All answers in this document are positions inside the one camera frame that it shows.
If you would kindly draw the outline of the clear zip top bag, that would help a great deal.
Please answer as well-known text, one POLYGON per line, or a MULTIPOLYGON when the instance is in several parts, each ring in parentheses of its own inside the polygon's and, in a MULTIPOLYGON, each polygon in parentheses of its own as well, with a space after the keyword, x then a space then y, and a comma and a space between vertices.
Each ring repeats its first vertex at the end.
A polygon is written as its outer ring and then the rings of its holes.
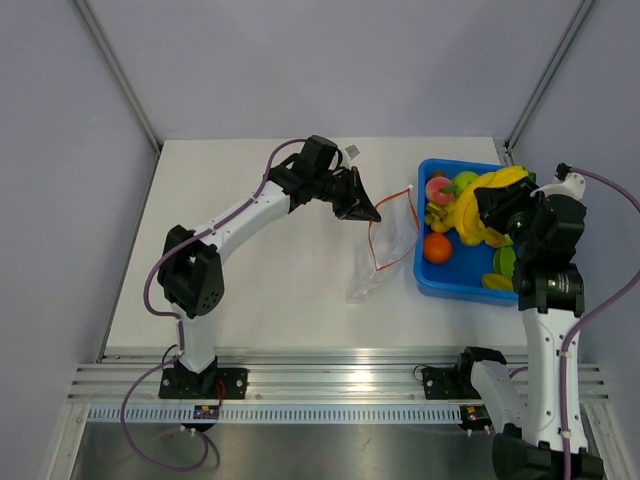
POLYGON ((345 300, 363 303, 391 283, 417 245, 419 219, 412 198, 414 186, 381 198, 374 204, 379 222, 359 228, 354 242, 354 262, 345 300))

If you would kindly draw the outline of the yellow banana bunch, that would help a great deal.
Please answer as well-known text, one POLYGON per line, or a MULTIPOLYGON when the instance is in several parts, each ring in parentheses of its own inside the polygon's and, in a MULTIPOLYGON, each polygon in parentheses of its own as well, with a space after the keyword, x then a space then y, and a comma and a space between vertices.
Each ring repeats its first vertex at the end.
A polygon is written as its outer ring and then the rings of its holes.
POLYGON ((465 188, 456 201, 454 212, 454 227, 464 245, 475 247, 484 242, 493 248, 501 248, 510 244, 505 235, 486 227, 481 221, 474 192, 477 188, 507 187, 527 177, 528 174, 529 172, 522 166, 504 167, 495 172, 480 175, 465 188))
POLYGON ((455 226, 457 201, 445 205, 429 202, 426 206, 425 224, 436 233, 446 233, 455 226))

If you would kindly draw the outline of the orange tomato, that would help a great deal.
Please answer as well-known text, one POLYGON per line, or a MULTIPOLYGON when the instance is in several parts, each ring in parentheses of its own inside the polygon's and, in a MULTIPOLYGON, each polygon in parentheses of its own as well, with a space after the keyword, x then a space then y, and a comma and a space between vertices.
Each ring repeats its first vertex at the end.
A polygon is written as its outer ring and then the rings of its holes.
POLYGON ((444 264, 453 255, 453 245, 442 233, 432 232, 423 240, 423 257, 432 264, 444 264))

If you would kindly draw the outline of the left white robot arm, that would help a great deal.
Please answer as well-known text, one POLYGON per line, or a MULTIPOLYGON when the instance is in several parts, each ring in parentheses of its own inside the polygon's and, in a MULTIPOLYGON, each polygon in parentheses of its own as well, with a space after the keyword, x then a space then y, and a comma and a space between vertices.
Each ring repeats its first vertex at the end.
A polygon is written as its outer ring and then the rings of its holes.
POLYGON ((177 332, 176 353, 161 363, 160 398, 244 397, 244 387, 230 384, 237 376, 220 372, 210 336, 211 313, 225 293, 223 266, 245 242, 312 200, 330 204, 339 220, 380 222, 358 169, 333 141, 312 135, 297 143, 300 150, 281 162, 268 159, 257 189, 235 206, 194 229, 177 225, 167 233, 147 277, 161 286, 170 304, 164 314, 177 332))

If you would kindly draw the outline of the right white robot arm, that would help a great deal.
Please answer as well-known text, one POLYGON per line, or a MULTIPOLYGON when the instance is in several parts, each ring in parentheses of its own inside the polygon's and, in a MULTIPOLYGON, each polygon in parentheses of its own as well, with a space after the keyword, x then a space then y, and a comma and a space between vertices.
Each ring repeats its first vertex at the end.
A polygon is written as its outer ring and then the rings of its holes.
POLYGON ((579 402, 577 325, 585 291, 573 257, 584 232, 582 192, 524 179, 478 187, 473 195, 483 224, 516 247, 513 288, 526 334, 528 393, 517 392, 500 352, 480 347, 461 356, 455 387, 485 404, 496 431, 497 478, 601 479, 604 462, 588 450, 579 402))

